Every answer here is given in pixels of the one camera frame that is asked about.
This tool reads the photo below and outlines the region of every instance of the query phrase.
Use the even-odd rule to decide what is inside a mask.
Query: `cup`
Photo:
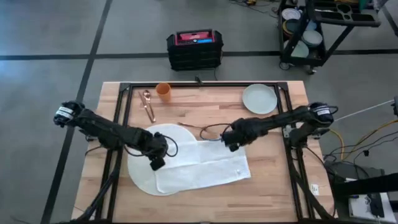
[[[172,93],[171,90],[172,88],[170,87],[170,85],[168,83],[159,83],[157,84],[157,86],[155,87],[156,93],[159,96],[159,98],[164,101],[164,102],[168,102],[171,100],[172,98]]]

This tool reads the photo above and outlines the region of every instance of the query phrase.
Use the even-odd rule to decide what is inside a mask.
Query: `utility cart wheel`
[[[315,68],[314,68],[313,66],[309,66],[309,67],[307,68],[307,73],[308,73],[309,75],[314,75],[316,72],[317,72],[317,71],[315,70]]]
[[[281,62],[281,63],[279,63],[279,68],[282,70],[289,70],[290,65],[288,63]]]

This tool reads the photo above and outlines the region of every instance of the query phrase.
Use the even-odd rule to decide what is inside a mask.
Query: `wooden table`
[[[303,82],[287,82],[293,108],[307,105]],[[119,83],[103,84],[96,112],[112,120],[116,107]],[[135,89],[132,97],[128,125],[147,128],[151,123]],[[183,122],[204,124],[231,123],[238,118],[257,116],[242,103],[244,87],[195,87],[173,88],[172,101],[163,103],[150,89],[156,124]],[[275,109],[270,116],[277,114]],[[199,129],[187,128],[197,139]],[[92,142],[89,148],[97,146]],[[309,148],[322,157],[318,141],[309,140]],[[159,197],[146,194],[132,182],[127,171],[127,154],[123,152],[114,222],[296,222],[295,206],[287,168],[281,129],[274,129],[267,136],[246,146],[246,155],[252,177],[230,184],[188,190]],[[333,197],[320,161],[304,150],[304,161],[309,184],[319,185],[317,199],[329,213],[333,213]],[[105,150],[87,155],[80,186],[76,196],[73,218],[79,216],[92,202],[100,188]],[[305,214],[304,197],[300,192]]]

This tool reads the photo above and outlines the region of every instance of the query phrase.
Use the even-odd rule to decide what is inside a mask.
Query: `white cable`
[[[380,103],[380,104],[378,104],[378,105],[371,106],[371,107],[369,107],[369,108],[366,108],[366,109],[357,111],[357,112],[355,112],[355,113],[352,113],[352,114],[349,114],[349,115],[346,115],[346,116],[337,118],[337,119],[335,119],[335,122],[336,122],[336,121],[339,121],[339,120],[341,120],[341,119],[345,119],[345,118],[348,118],[348,117],[350,117],[350,116],[353,116],[353,115],[356,115],[356,114],[359,114],[359,113],[362,113],[362,112],[371,110],[371,109],[373,109],[373,108],[377,108],[378,106],[385,105],[386,103],[391,103],[391,102],[393,102],[393,101],[394,101],[394,100],[389,100],[389,101],[386,101],[386,102],[384,102],[384,103]]]

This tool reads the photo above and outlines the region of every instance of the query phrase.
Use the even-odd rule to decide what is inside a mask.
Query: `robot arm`
[[[300,128],[291,130],[289,143],[292,147],[302,147],[307,142],[308,135],[316,133],[321,128],[329,127],[333,122],[333,116],[327,104],[313,103],[310,106],[299,106],[292,111],[268,118],[240,118],[231,124],[232,131],[225,131],[221,139],[233,152],[240,146],[245,146],[258,137],[265,136],[269,130],[296,122],[304,123]]]
[[[165,137],[160,133],[153,135],[142,128],[123,127],[98,116],[86,109],[82,103],[74,101],[62,103],[53,121],[62,128],[65,125],[80,127],[84,134],[97,137],[107,149],[119,149],[127,145],[138,150],[149,158],[153,170],[165,165],[163,158],[168,145]]]

